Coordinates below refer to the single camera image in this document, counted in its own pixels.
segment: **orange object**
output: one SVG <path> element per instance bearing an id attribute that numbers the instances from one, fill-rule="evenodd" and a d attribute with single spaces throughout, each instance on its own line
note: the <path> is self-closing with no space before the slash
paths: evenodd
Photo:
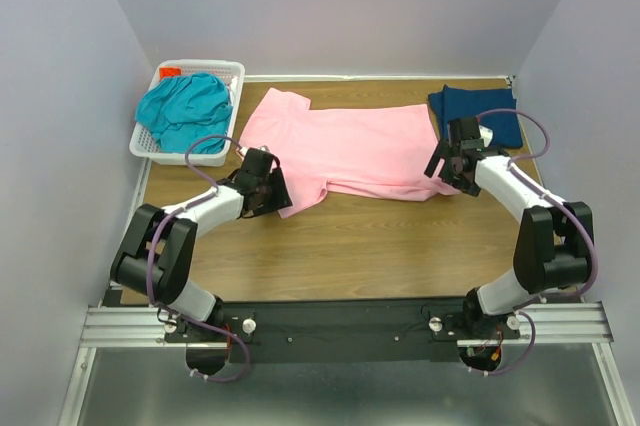
<path id="1" fill-rule="evenodd" d="M 172 76 L 180 76 L 182 70 L 180 68 L 160 68 L 160 81 L 164 78 L 170 78 Z"/>

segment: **white knob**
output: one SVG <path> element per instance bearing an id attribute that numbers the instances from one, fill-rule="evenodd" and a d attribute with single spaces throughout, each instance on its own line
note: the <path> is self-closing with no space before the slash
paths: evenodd
<path id="1" fill-rule="evenodd" d="M 256 326 L 256 322 L 251 318 L 245 319 L 242 322 L 242 330 L 247 334 L 253 333 L 256 330 Z"/>

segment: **gray floor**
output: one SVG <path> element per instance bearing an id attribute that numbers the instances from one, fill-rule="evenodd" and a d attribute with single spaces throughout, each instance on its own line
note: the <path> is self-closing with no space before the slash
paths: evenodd
<path id="1" fill-rule="evenodd" d="M 510 347 L 507 358 L 521 348 Z M 590 345 L 539 345 L 505 376 L 428 362 L 255 365 L 189 378 L 184 351 L 100 351 L 81 424 L 417 426 L 615 424 Z"/>

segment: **white wall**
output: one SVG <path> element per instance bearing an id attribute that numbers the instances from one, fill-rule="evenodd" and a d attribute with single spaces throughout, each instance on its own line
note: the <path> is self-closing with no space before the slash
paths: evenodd
<path id="1" fill-rule="evenodd" d="M 604 302 L 640 418 L 638 0 L 562 0 L 516 84 L 520 107 L 551 133 L 551 150 L 539 161 L 546 184 L 594 211 L 602 267 L 589 296 Z"/>
<path id="2" fill-rule="evenodd" d="M 107 284 L 151 69 L 116 0 L 0 8 L 0 424 L 40 426 L 57 422 Z"/>
<path id="3" fill-rule="evenodd" d="M 513 74 L 559 0 L 119 0 L 153 65 L 248 74 Z"/>

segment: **folded pink fabric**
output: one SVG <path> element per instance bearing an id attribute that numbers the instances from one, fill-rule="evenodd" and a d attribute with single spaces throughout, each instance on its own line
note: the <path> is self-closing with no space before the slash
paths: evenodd
<path id="1" fill-rule="evenodd" d="M 280 158 L 293 202 L 281 217 L 319 203 L 327 191 L 404 201 L 458 192 L 424 175 L 437 144 L 425 104 L 316 111 L 310 105 L 271 88 L 240 137 L 243 146 L 266 145 Z"/>

